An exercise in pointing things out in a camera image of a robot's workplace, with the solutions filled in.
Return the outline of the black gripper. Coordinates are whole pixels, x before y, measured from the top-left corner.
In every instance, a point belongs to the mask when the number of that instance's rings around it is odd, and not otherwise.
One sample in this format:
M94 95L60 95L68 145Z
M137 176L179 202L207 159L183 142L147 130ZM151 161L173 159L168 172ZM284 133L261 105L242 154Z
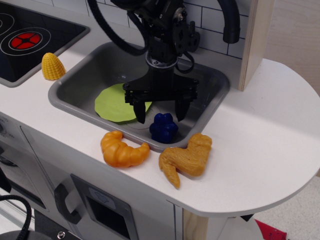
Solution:
M149 67L147 73L123 84L125 102L133 105L136 119L144 124L146 119L145 102L175 101L175 115L182 121L190 103L197 98L199 81L178 75L174 69Z

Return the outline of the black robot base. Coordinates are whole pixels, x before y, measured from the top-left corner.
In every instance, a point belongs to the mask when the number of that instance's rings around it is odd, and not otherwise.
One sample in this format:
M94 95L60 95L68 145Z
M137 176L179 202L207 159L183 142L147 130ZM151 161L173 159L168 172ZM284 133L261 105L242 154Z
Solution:
M15 240L22 230L27 214L19 209L0 211L0 238ZM32 211L28 240L77 240L78 237L37 210Z

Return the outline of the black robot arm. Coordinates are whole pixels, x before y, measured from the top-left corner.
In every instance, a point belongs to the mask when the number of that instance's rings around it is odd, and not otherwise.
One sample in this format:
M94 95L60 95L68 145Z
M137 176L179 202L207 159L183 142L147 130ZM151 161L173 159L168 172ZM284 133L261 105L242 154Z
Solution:
M181 0L115 0L127 11L144 40L143 48L135 48L119 37L103 17L98 3L88 1L89 8L101 29L120 49L132 56L145 55L147 73L123 85L125 102L133 106L136 119L145 122L146 102L174 101L175 115L182 121L197 98L199 81L185 75L193 70L178 67L178 58L190 55L200 41L195 23L186 23L187 13Z

